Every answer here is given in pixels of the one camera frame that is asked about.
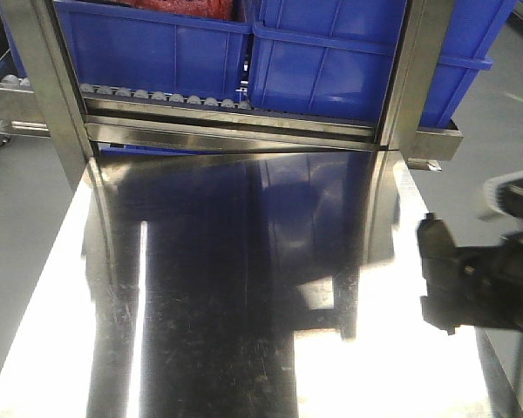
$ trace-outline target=metal post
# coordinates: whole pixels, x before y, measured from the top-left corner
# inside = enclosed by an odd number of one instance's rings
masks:
[[[377,142],[414,157],[422,117],[455,0],[408,0]]]
[[[52,0],[1,0],[1,8],[75,190],[93,152],[84,125],[85,105]]]

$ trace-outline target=blue plastic crate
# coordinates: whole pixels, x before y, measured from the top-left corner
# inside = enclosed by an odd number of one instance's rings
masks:
[[[485,59],[440,57],[420,125],[446,128],[479,72],[490,70],[492,64],[489,57]]]
[[[443,55],[484,58],[516,0],[457,0]],[[273,29],[394,44],[405,0],[261,0],[258,17]]]
[[[517,0],[457,0],[442,55],[484,59]]]
[[[254,25],[248,94],[275,111],[376,122],[383,107],[394,47],[300,35]],[[479,70],[490,60],[441,57],[422,125],[446,127]]]
[[[394,44],[406,0],[261,0],[259,18],[273,29]]]
[[[246,0],[239,2],[239,22],[76,0],[54,4],[80,83],[235,98],[252,33]]]

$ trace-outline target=reflective metal surface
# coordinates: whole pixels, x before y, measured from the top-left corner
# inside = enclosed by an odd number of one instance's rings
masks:
[[[393,77],[377,130],[377,142],[406,158],[442,159],[415,149],[415,132],[425,108],[455,0],[408,0]]]
[[[52,0],[1,0],[0,10],[36,92],[68,183],[75,190],[93,151],[84,126],[85,104]]]
[[[397,152],[92,159],[0,418],[494,417],[422,321],[424,213]]]
[[[0,58],[0,81],[15,73],[15,66],[8,52]],[[0,83],[0,119],[44,122],[32,89],[13,84]]]

